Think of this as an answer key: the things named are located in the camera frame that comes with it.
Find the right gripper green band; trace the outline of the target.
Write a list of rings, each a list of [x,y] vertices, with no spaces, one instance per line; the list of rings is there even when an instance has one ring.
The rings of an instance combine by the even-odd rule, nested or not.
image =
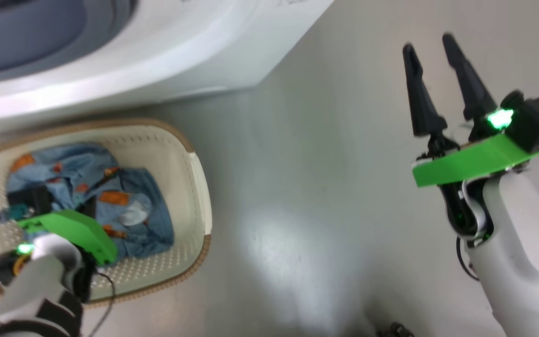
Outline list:
[[[449,65],[455,70],[458,79],[465,104],[464,119],[471,121],[496,111],[496,102],[455,37],[445,33],[442,41]],[[448,126],[447,122],[433,105],[422,78],[421,62],[411,43],[404,45],[402,55],[413,135],[425,137],[442,133]],[[412,174],[418,187],[446,185],[505,171],[537,156],[539,151],[526,152],[506,134],[499,134],[441,158],[415,164]]]

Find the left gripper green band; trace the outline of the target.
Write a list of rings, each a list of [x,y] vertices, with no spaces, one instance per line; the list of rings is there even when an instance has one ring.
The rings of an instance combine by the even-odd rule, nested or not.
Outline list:
[[[117,262],[118,249],[103,227],[90,216],[61,210],[17,222],[26,233],[49,232],[91,254],[98,265]]]

